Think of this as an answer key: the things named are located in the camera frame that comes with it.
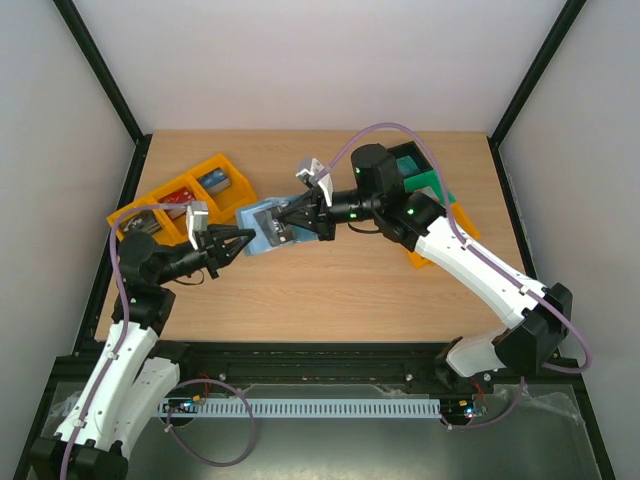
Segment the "blue card holder wallet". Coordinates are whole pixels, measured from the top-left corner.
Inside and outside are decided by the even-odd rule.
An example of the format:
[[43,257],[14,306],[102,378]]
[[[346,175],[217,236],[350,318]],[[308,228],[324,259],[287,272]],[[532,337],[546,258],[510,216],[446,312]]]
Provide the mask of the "blue card holder wallet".
[[244,248],[246,256],[256,256],[281,247],[318,239],[314,232],[285,225],[276,218],[292,200],[293,197],[268,197],[236,210],[238,227],[253,229],[256,233],[254,239]]

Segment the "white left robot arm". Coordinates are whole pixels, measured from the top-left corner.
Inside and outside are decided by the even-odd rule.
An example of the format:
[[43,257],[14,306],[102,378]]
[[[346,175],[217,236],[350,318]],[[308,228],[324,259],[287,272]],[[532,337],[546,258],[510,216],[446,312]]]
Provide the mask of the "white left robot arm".
[[29,453],[39,479],[124,479],[134,446],[165,396],[181,382],[188,347],[162,342],[175,294],[166,283],[206,270],[211,278],[255,236],[212,224],[193,241],[160,245],[126,235],[116,253],[119,295],[99,359],[75,405],[50,438]]

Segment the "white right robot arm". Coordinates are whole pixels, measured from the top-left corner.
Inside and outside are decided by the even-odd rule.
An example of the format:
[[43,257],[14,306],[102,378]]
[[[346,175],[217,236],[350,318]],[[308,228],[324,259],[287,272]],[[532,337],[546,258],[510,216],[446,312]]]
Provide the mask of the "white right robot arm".
[[279,221],[331,241],[337,225],[371,220],[385,238],[443,268],[498,316],[498,330],[458,337],[441,352],[436,379],[443,389],[458,391],[485,371],[533,376],[547,367],[567,336],[557,316],[570,315],[572,293],[521,274],[461,229],[438,201],[407,190],[396,157],[384,146],[357,148],[351,164],[355,188],[337,191],[318,159],[303,160],[296,176],[308,190],[279,213]]

